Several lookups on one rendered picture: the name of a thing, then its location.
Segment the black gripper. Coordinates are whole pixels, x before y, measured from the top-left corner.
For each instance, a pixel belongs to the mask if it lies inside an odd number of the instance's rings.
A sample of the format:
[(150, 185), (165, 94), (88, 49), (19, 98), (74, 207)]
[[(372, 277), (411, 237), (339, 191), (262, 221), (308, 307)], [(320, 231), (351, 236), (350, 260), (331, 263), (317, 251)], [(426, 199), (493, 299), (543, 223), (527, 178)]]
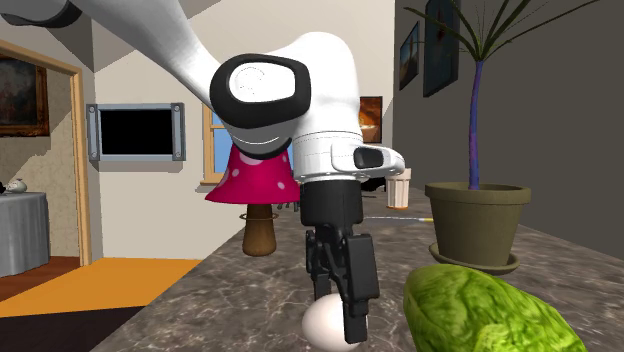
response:
[[(357, 180), (327, 180), (300, 187), (300, 217), (306, 231), (306, 271), (314, 286), (314, 300), (332, 293), (337, 284), (343, 305), (344, 339), (349, 344), (367, 340), (369, 301), (380, 296), (372, 237), (353, 234), (363, 221), (361, 183)], [(346, 235), (325, 245), (331, 228)]]

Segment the white egg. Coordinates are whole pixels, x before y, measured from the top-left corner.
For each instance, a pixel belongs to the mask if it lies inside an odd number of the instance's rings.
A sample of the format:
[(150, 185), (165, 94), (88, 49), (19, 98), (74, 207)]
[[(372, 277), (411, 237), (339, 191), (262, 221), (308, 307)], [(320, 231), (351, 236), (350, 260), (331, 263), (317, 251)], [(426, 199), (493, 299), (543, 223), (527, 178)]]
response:
[(307, 308), (302, 331), (308, 342), (323, 352), (351, 352), (359, 346), (345, 341), (343, 303), (338, 293), (325, 295)]

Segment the white pen with yellow tip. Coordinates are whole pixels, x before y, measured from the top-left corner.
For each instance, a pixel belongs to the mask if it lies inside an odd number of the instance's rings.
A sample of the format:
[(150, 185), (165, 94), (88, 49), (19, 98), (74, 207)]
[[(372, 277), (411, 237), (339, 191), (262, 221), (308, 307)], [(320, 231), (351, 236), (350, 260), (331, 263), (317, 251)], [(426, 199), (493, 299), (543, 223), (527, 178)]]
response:
[(397, 217), (397, 216), (365, 216), (364, 219), (370, 220), (392, 220), (392, 221), (412, 221), (421, 223), (433, 223), (431, 217)]

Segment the white ribbed cup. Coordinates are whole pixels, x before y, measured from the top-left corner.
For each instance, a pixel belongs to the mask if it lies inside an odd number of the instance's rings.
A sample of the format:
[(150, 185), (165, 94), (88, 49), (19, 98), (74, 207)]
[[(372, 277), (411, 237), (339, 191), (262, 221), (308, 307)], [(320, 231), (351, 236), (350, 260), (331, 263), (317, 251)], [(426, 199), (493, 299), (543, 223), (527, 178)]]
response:
[(387, 207), (407, 209), (409, 205), (409, 183), (411, 169), (406, 168), (401, 174), (386, 177)]

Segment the red spotted mushroom figure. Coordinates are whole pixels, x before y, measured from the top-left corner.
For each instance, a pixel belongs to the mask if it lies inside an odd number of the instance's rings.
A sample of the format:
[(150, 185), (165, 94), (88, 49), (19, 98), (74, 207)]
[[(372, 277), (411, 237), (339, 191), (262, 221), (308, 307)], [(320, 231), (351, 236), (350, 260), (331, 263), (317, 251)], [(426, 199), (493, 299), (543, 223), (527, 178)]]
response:
[(257, 160), (232, 145), (225, 173), (205, 199), (246, 205), (246, 212), (240, 215), (245, 221), (242, 251), (254, 257), (272, 254), (277, 247), (273, 221), (278, 217), (272, 206), (300, 199), (288, 151)]

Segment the potted plant in olive pot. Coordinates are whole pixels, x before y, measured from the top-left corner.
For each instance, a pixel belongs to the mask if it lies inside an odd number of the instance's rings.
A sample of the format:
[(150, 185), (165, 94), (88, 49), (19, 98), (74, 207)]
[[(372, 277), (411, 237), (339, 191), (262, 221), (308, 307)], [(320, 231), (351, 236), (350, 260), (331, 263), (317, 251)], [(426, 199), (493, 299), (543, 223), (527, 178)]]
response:
[(535, 24), (507, 39), (503, 35), (531, 16), (527, 11), (533, 0), (519, 0), (511, 7), (511, 0), (503, 0), (491, 26), (473, 28), (455, 0), (449, 4), (452, 15), (460, 20), (470, 34), (465, 38), (457, 25), (448, 25), (423, 11), (407, 10), (436, 25), (443, 33), (463, 44), (461, 50), (475, 62), (468, 126), (469, 176), (466, 182), (434, 182), (425, 185), (430, 200), (436, 242), (429, 247), (431, 255), (440, 263), (469, 267), (491, 274), (506, 274), (519, 266), (511, 252), (523, 207), (530, 202), (527, 187), (487, 184), (480, 181), (478, 148), (478, 101), (485, 62), (497, 51), (538, 28), (602, 0), (585, 0), (579, 5), (548, 20)]

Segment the green lettuce head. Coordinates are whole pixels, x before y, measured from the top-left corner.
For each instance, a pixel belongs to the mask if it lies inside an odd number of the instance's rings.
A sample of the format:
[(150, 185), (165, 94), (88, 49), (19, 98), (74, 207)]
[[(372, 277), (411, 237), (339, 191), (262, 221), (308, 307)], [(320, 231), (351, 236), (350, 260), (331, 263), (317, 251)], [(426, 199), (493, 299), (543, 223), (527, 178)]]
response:
[(411, 271), (403, 308), (417, 352), (588, 352), (555, 308), (474, 269)]

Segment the wooden framed window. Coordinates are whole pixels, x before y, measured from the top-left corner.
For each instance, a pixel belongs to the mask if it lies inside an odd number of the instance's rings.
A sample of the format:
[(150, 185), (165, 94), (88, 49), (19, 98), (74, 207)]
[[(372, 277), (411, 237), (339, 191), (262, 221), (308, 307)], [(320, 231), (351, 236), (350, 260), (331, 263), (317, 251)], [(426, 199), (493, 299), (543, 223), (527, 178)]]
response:
[(218, 184), (226, 170), (232, 140), (220, 118), (206, 105), (203, 113), (203, 178), (201, 185)]

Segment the table with grey cloth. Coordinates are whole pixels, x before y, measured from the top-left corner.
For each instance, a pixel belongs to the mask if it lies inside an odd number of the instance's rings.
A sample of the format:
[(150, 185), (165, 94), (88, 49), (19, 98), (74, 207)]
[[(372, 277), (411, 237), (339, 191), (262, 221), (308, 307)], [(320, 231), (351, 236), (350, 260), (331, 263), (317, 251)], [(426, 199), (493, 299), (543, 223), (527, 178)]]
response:
[(0, 194), (0, 277), (17, 275), (50, 260), (46, 194), (28, 192), (17, 178)]

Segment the orange wall picture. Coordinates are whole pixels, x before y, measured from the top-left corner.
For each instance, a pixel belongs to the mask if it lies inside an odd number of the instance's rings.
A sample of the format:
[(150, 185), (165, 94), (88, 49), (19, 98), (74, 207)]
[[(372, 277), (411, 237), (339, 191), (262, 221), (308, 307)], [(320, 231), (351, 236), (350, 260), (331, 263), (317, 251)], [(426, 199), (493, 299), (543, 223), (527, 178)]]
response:
[(365, 143), (382, 142), (382, 96), (362, 96), (360, 98), (359, 125)]

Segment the small dark framed wall picture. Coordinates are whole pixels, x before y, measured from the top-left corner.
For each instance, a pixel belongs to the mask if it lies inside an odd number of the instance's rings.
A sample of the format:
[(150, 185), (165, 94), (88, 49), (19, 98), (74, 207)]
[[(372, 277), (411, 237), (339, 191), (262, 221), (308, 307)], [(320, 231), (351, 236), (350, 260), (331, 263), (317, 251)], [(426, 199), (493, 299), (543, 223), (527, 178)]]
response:
[(399, 89), (404, 89), (419, 73), (419, 34), (417, 21), (399, 51)]

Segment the large dark framed wall picture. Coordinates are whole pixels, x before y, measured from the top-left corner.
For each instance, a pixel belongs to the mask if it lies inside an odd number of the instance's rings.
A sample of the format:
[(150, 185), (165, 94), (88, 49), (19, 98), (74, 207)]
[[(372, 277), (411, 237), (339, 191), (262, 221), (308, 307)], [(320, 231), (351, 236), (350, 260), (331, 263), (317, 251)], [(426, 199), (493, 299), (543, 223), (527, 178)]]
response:
[[(429, 0), (425, 14), (456, 32), (460, 29), (451, 0)], [(458, 79), (459, 41), (427, 20), (424, 42), (423, 96), (429, 97)]]

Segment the grey framed black wall screen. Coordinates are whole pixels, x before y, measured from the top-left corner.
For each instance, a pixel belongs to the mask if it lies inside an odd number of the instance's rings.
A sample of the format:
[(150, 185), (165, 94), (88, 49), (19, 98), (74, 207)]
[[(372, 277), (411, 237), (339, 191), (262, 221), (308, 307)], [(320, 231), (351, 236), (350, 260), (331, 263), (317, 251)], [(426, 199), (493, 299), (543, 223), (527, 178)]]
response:
[(184, 161), (185, 106), (173, 103), (88, 104), (91, 161)]

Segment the wooden door frame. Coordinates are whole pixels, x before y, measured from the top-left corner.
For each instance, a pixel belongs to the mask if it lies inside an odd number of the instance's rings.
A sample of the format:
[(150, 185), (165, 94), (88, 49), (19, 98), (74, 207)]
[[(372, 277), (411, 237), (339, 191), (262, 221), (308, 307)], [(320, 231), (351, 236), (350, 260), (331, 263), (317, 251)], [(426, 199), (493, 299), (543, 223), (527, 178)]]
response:
[(79, 258), (81, 266), (90, 265), (93, 262), (93, 258), (90, 234), (88, 156), (82, 69), (2, 39), (0, 39), (0, 54), (69, 76)]

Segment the dark picture in brown frame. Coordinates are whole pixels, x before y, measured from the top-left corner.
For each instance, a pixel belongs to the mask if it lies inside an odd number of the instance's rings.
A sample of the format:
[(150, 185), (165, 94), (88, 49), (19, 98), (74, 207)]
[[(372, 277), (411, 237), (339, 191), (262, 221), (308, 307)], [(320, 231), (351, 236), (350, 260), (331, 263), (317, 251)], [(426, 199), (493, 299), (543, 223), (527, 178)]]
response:
[(0, 54), (0, 137), (49, 135), (47, 70)]

